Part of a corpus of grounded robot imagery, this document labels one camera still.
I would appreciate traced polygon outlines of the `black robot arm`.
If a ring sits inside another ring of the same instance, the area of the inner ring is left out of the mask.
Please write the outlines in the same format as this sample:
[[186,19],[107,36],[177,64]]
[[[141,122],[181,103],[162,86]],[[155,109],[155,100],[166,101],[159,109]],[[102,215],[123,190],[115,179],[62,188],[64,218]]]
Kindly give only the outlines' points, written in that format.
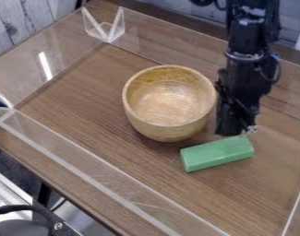
[[278,39],[280,0],[189,0],[197,6],[213,5],[226,13],[229,37],[226,66],[217,71],[218,92],[214,132],[237,136],[256,131],[261,98],[281,76],[281,65],[270,45]]

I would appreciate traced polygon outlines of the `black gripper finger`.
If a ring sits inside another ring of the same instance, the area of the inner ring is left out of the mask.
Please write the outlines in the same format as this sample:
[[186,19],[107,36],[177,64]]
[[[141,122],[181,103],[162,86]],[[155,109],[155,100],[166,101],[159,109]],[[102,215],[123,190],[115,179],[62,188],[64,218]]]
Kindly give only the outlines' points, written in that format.
[[260,114],[260,107],[250,106],[241,108],[238,111],[238,128],[240,132],[252,134],[257,131],[256,116]]
[[245,129],[246,114],[244,104],[228,93],[218,94],[216,106],[216,128],[214,132],[221,136],[237,136]]

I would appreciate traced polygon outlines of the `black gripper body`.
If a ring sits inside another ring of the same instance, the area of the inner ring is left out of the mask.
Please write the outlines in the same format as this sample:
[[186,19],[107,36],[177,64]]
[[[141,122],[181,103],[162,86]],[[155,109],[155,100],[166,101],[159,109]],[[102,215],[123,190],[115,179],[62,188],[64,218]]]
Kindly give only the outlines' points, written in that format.
[[218,69],[217,111],[224,114],[258,114],[261,98],[280,80],[281,65],[270,50],[237,53],[225,51],[226,66]]

